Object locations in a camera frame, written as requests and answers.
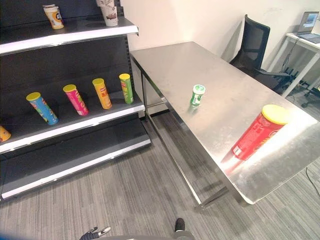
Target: white shelf edge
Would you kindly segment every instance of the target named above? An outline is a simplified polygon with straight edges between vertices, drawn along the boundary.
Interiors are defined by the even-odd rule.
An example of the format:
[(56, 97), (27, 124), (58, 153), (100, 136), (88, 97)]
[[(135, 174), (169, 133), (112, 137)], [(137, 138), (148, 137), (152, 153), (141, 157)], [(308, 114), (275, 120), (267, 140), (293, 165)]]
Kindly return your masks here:
[(72, 132), (72, 131), (75, 131), (78, 129), (93, 127), (98, 124), (104, 123), (106, 121), (120, 118), (120, 117), (130, 115), (130, 114), (134, 114), (134, 113), (137, 113), (139, 111), (144, 111), (144, 110), (145, 110), (145, 106), (143, 104), (141, 104), (139, 106), (134, 106), (134, 107), (131, 107), (128, 109), (109, 113), (109, 114), (106, 114), (103, 116), (93, 117), (91, 119), (87, 119), (87, 120), (84, 120), (81, 122), (70, 124), (68, 126), (63, 126), (63, 127), (56, 128), (53, 130), (48, 130), (46, 132), (42, 132), (42, 133), (35, 134), (35, 135), (29, 136), (29, 137), (25, 137), (25, 138), (22, 138), (22, 139), (13, 141), (13, 142), (8, 142), (3, 145), (0, 145), (0, 154), (7, 152), (7, 151), (14, 151), (16, 148), (30, 145), (32, 143), (35, 143), (35, 142), (38, 142), (41, 140), (45, 140), (45, 139), (49, 139), (54, 136), (66, 134), (66, 133), (69, 133), (69, 132)]
[(58, 46), (66, 43), (85, 41), (89, 39), (106, 38), (112, 36), (137, 34), (138, 27), (136, 25), (131, 26), (119, 26), (104, 28), (91, 31), (81, 31), (73, 33), (64, 33), (43, 36), (28, 40), (15, 41), (0, 45), (0, 55), (21, 52), (25, 50), (37, 49), (40, 47)]
[(80, 164), (78, 166), (74, 166), (74, 167), (69, 168), (67, 170), (63, 170), (63, 171), (58, 172), (56, 174), (41, 178), (41, 179), (39, 179), (37, 181), (34, 181), (34, 182), (26, 184), (24, 186), (18, 187), (18, 188), (14, 189), (14, 190), (4, 192), (4, 193), (2, 193), (1, 196), (2, 196), (3, 199), (12, 197), (12, 196), (17, 195), (19, 193), (22, 193), (24, 191), (27, 191), (27, 190), (36, 188), (38, 186), (41, 186), (43, 184), (46, 184), (46, 183), (49, 183), (49, 182), (52, 182), (52, 181), (56, 181), (59, 178), (62, 178), (62, 177), (67, 176), (67, 175), (70, 175), (70, 174), (75, 173), (77, 171), (80, 171), (82, 169), (86, 169), (88, 167), (91, 167), (91, 166), (96, 165), (98, 163), (101, 163), (103, 161), (106, 161), (106, 160), (109, 160), (109, 159), (113, 159), (113, 158), (115, 158), (117, 156), (120, 156), (120, 155), (125, 154), (125, 153), (130, 152), (130, 151), (133, 151), (135, 149), (138, 149), (138, 148), (143, 147), (145, 145), (148, 145), (150, 143), (151, 143), (150, 139), (142, 141), (142, 142), (139, 142), (139, 143), (136, 143), (134, 145), (125, 147), (123, 149), (108, 153), (107, 155), (98, 157), (96, 159), (90, 160), (90, 161), (85, 162), (85, 163), (82, 163), (82, 164)]

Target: yellow lid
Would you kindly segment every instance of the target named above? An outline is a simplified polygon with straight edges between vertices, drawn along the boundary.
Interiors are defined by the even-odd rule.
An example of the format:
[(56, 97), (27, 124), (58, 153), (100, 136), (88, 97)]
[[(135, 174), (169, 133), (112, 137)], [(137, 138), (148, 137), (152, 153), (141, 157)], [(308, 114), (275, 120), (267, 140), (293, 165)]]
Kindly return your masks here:
[(74, 85), (74, 84), (69, 84), (69, 85), (65, 85), (64, 87), (63, 87), (63, 91), (64, 92), (72, 92), (72, 91), (74, 91), (74, 90), (76, 90), (77, 88), (76, 88), (76, 85)]
[(93, 79), (92, 83), (93, 85), (100, 85), (100, 84), (103, 84), (105, 82), (105, 80), (103, 78), (96, 78), (96, 79)]
[(122, 73), (119, 75), (120, 80), (127, 80), (130, 78), (130, 75), (128, 73)]
[(40, 98), (40, 96), (41, 96), (40, 92), (35, 91), (30, 93), (28, 96), (26, 96), (25, 99), (27, 99), (28, 101), (34, 101)]
[(285, 108), (274, 104), (265, 105), (261, 113), (274, 124), (286, 125), (290, 119), (290, 114)]

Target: green chip can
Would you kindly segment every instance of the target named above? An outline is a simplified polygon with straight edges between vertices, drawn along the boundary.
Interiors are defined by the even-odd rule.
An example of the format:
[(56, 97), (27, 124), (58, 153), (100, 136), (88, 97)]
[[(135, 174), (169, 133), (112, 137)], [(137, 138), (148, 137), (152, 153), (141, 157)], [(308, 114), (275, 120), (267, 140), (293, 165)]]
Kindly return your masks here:
[(203, 85), (197, 84), (193, 86), (192, 97), (190, 100), (190, 105), (197, 107), (200, 105), (202, 96), (205, 94), (206, 88)]
[(122, 73), (119, 75), (119, 79), (121, 81), (121, 87), (125, 103), (132, 104), (134, 102), (134, 96), (132, 93), (130, 75), (128, 73)]

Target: laptop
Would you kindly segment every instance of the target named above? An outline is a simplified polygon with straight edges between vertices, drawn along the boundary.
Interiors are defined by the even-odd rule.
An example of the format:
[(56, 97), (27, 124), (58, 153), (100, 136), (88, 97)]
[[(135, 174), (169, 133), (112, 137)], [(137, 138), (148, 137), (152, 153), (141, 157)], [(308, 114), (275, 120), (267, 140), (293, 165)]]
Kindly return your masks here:
[(306, 11), (303, 14), (298, 32), (296, 35), (299, 38), (308, 40), (312, 43), (319, 44), (320, 43), (320, 35), (311, 33), (312, 29), (314, 28), (319, 12), (318, 11)]

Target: shoe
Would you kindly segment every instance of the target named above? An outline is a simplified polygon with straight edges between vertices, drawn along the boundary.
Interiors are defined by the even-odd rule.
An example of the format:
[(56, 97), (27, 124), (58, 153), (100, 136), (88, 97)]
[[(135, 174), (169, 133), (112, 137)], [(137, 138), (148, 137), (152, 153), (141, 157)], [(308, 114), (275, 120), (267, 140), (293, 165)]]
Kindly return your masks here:
[(184, 230), (186, 230), (185, 220), (183, 220), (182, 218), (178, 218), (175, 221), (174, 231), (177, 232), (177, 231), (184, 231)]

